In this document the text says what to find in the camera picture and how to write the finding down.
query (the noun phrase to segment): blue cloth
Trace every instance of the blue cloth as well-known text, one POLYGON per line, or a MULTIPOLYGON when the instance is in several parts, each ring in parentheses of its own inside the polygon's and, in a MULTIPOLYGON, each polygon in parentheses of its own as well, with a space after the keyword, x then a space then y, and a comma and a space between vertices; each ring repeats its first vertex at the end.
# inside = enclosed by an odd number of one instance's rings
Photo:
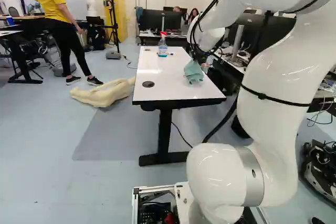
POLYGON ((135 12, 136 16, 137 16, 137 22, 140 22, 140 18, 143 14, 143 8, 142 7, 137 7, 136 8, 136 12, 135 12))
POLYGON ((195 60, 191 60, 184 67, 184 75, 188 78, 188 81, 191 85, 203 81, 204 78, 204 73, 198 62, 195 60))

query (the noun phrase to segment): person sitting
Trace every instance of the person sitting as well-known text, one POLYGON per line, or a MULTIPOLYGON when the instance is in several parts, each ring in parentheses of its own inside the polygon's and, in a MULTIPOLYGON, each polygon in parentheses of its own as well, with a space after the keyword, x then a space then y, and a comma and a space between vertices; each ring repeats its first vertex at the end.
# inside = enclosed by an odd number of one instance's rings
POLYGON ((173 9, 173 12, 180 13, 181 12, 181 8, 179 6, 175 6, 174 9, 173 9))
POLYGON ((192 11, 190 12, 190 15, 189 15, 189 21, 188 21, 189 25, 194 20, 194 18, 197 17, 198 14, 199 14, 199 11, 197 10, 197 8, 192 9, 192 11))

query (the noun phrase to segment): blue cup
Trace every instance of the blue cup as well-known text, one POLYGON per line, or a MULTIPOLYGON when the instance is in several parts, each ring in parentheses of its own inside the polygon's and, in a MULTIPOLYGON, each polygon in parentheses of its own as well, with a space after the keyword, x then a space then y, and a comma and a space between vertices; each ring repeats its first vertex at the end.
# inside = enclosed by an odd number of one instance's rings
POLYGON ((7 16, 6 20, 10 26, 14 26, 14 20, 11 16, 7 16))

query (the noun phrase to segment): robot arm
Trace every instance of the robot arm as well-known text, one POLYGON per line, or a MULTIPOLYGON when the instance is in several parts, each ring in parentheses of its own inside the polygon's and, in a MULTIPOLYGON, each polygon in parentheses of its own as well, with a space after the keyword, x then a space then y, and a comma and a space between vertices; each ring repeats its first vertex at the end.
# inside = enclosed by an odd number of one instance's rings
POLYGON ((242 206, 277 206, 296 193, 297 131, 336 62, 336 0, 220 0, 195 29, 199 47, 211 49, 217 41, 208 34, 231 25, 245 7, 298 10, 298 18, 287 37, 257 55, 245 73, 237 114, 252 145, 201 144, 188 156, 191 191, 212 224, 235 222, 242 206))

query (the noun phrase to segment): black pants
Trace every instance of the black pants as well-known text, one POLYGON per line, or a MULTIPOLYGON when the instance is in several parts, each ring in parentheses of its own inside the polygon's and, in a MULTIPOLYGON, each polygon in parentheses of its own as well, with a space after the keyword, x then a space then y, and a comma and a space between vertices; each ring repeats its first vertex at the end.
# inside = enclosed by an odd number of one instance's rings
POLYGON ((65 76, 71 75, 70 54, 71 51, 73 51, 85 76, 91 75, 90 69, 85 60, 83 46, 79 41, 73 25, 56 19, 46 18, 46 28, 51 32, 59 47, 59 50, 61 51, 63 74, 65 76))

